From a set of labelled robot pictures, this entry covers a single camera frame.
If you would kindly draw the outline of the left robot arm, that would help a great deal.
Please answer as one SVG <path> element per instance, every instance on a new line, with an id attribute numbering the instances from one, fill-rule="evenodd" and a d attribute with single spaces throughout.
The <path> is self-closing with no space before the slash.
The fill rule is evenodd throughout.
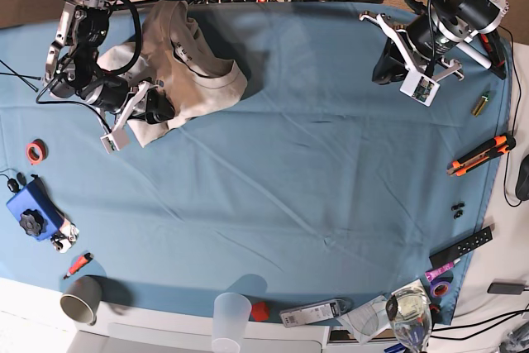
<path id="1" fill-rule="evenodd" d="M 498 28 L 508 12 L 507 0 L 405 0 L 416 13 L 398 24 L 384 13 L 362 12 L 361 21 L 376 25 L 387 37 L 372 80 L 399 83 L 401 93 L 430 106 L 442 79 L 464 79 L 462 64 L 447 59 L 448 51 L 463 51 L 500 79 L 506 77 L 505 54 Z"/>

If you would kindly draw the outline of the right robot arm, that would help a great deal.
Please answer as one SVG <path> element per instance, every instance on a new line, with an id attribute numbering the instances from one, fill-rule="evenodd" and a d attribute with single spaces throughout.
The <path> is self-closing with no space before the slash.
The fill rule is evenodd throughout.
<path id="1" fill-rule="evenodd" d="M 122 2 L 131 12 L 135 49 L 122 67 L 98 65 L 98 48 L 105 41 L 112 12 Z M 49 104 L 72 104 L 94 112 L 104 130 L 102 145 L 109 153 L 129 144 L 128 121 L 150 125 L 173 118 L 175 110 L 153 83 L 128 83 L 124 75 L 139 60 L 142 34 L 139 13 L 129 0 L 65 0 L 55 39 L 45 64 L 44 88 Z"/>

